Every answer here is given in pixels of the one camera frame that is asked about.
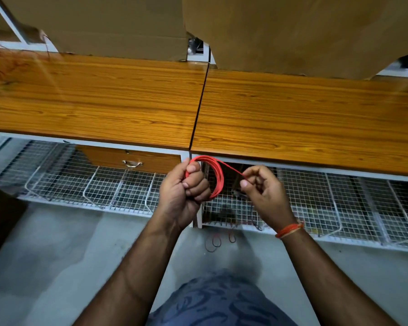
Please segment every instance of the person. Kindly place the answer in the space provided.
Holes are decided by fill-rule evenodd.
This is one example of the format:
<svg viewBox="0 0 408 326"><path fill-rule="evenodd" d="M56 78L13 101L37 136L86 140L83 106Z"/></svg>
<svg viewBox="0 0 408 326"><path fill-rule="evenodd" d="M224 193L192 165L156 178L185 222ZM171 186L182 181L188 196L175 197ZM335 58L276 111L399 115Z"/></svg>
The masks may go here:
<svg viewBox="0 0 408 326"><path fill-rule="evenodd" d="M192 279L150 314L180 233L211 194L200 164L189 162L165 177L153 216L75 326L295 325L255 285L227 271ZM272 229L297 223L284 186L271 170L253 166L244 177L242 190ZM305 230L297 228L282 242L321 325L397 325Z"/></svg>

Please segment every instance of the person's right hand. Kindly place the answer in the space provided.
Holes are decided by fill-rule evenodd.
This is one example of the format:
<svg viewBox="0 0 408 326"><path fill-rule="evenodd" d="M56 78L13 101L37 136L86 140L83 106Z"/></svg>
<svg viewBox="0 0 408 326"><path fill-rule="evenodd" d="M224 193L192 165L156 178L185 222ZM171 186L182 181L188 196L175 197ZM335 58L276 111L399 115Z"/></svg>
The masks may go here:
<svg viewBox="0 0 408 326"><path fill-rule="evenodd" d="M263 165L252 166L243 175L246 180L240 181L240 187L267 225L278 232L289 224L297 223L283 183L278 181L269 168Z"/></svg>

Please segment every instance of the bracelet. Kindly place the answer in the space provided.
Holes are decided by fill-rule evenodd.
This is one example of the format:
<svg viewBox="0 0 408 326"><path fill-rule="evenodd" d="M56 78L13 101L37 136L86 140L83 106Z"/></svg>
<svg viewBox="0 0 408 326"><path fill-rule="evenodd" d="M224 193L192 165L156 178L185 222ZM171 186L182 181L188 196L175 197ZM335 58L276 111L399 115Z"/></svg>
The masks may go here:
<svg viewBox="0 0 408 326"><path fill-rule="evenodd" d="M275 237L277 237L278 239L282 239L286 236L288 236L289 234L292 234L296 231L298 231L299 229L304 227L304 223L295 223L295 224L289 224L287 225L285 228L283 228L282 230L278 231L277 234L275 235Z"/></svg>

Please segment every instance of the drawer handle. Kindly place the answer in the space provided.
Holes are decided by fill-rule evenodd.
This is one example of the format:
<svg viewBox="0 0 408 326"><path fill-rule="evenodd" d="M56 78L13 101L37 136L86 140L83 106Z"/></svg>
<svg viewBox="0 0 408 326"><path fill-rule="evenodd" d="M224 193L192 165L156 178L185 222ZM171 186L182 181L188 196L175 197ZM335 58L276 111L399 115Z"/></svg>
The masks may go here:
<svg viewBox="0 0 408 326"><path fill-rule="evenodd" d="M136 167L143 165L143 163L137 163L136 161L127 161L127 160L123 160L123 164L125 164L129 168L136 168Z"/></svg>

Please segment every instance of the wooden table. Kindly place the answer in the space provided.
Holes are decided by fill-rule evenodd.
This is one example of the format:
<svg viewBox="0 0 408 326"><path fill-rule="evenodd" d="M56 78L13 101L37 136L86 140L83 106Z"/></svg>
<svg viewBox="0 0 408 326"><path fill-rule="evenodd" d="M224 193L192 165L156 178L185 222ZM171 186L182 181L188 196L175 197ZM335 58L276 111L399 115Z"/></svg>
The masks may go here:
<svg viewBox="0 0 408 326"><path fill-rule="evenodd" d="M0 68L0 132L181 150L207 72L200 63L29 52L1 53Z"/></svg>
<svg viewBox="0 0 408 326"><path fill-rule="evenodd" d="M399 82L209 69L192 153L408 175Z"/></svg>

